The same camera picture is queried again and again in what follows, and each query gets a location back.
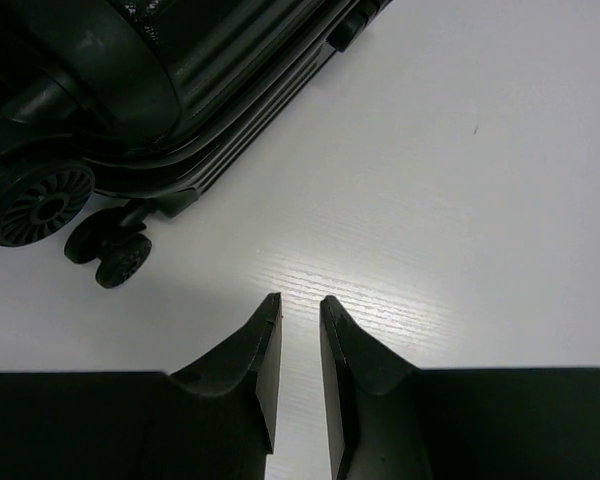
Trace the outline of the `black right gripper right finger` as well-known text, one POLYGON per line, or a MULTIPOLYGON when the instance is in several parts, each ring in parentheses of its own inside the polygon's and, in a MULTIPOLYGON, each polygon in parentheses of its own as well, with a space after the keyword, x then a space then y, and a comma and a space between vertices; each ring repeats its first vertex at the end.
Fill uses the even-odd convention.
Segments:
POLYGON ((600 479, 600 368, 424 369, 320 304, 336 479, 600 479))

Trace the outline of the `black suitcase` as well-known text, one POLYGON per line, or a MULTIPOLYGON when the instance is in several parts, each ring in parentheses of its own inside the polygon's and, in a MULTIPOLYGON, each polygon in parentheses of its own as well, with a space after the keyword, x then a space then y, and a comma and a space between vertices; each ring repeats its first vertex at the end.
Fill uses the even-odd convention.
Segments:
POLYGON ((120 286, 382 1, 0 1, 0 247, 120 286))

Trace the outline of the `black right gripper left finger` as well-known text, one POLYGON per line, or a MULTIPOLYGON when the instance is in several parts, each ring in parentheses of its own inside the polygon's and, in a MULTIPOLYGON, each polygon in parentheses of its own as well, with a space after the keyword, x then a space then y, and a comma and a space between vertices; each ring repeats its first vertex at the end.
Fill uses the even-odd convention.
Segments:
POLYGON ((0 373, 0 479, 261 479, 273 452, 282 302, 167 374, 0 373))

